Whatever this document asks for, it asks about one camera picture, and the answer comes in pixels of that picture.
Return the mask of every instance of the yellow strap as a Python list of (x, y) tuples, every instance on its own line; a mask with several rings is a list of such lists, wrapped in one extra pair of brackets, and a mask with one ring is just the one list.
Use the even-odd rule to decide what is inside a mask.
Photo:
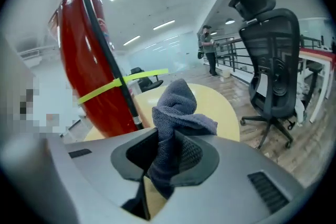
[(167, 74), (168, 72), (169, 72), (168, 68), (166, 68), (166, 69), (158, 69), (158, 70), (153, 70), (153, 71), (136, 73), (136, 74), (132, 74), (132, 75), (124, 77), (124, 81), (128, 82), (133, 79), (141, 79), (144, 77), (157, 76), (157, 75)]
[[(140, 79), (140, 78), (144, 78), (144, 77), (150, 77), (150, 76), (157, 76), (157, 75), (162, 75), (162, 74), (167, 74), (169, 71), (168, 69), (158, 69), (158, 70), (153, 70), (153, 71), (146, 71), (146, 72), (141, 72), (141, 73), (136, 73), (136, 74), (132, 74), (124, 78), (124, 81), (127, 83), (130, 80), (133, 79)], [(119, 87), (121, 86), (121, 81), (119, 78), (114, 79), (112, 82), (99, 87), (97, 89), (95, 89), (94, 91), (82, 96), (81, 98), (78, 99), (78, 104), (83, 104), (84, 102), (90, 100), (93, 97), (96, 97), (98, 95), (100, 95), (103, 92), (106, 92), (114, 87)]]

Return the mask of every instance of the vent grille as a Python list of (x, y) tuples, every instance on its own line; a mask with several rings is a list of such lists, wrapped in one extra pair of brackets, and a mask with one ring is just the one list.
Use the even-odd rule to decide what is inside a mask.
[(273, 182), (263, 172), (247, 175), (258, 194), (273, 214), (289, 203)]

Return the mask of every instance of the black office chair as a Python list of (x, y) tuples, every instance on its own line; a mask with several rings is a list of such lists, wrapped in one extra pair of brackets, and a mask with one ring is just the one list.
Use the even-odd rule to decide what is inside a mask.
[[(132, 74), (144, 72), (140, 67), (135, 67), (131, 69)], [(163, 80), (159, 80), (156, 76), (156, 82), (152, 82), (149, 77), (144, 77), (139, 79), (138, 84), (142, 92), (146, 92), (159, 87), (163, 83)]]
[[(279, 122), (294, 115), (299, 62), (300, 29), (296, 15), (285, 8), (274, 9), (275, 0), (231, 0), (244, 22), (239, 30), (254, 67), (249, 85), (250, 101), (260, 116), (244, 116), (245, 120), (267, 122), (258, 149), (274, 125), (288, 139), (293, 138)], [(257, 92), (261, 76), (267, 76), (266, 97)]]

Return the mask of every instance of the chair headrest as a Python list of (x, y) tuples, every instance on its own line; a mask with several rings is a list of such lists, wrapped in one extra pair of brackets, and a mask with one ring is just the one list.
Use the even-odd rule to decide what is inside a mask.
[(260, 13), (274, 9), (275, 4), (275, 0), (231, 0), (229, 7), (236, 9), (244, 20), (249, 21)]
[(131, 74), (136, 74), (136, 73), (140, 73), (143, 72), (143, 70), (140, 67), (135, 67), (133, 69), (131, 69)]

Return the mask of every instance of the yellow round table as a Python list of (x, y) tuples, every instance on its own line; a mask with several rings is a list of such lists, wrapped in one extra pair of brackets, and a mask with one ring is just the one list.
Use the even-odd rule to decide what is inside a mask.
[[(219, 137), (239, 141), (239, 124), (235, 111), (230, 103), (220, 93), (207, 86), (188, 83), (196, 97), (197, 109), (195, 113), (204, 114), (218, 122), (217, 135)], [(149, 127), (155, 127), (152, 120), (152, 108), (156, 106), (166, 86), (143, 92), (134, 98), (141, 109), (142, 117), (145, 117)], [(103, 139), (97, 128), (92, 127), (85, 141)]]

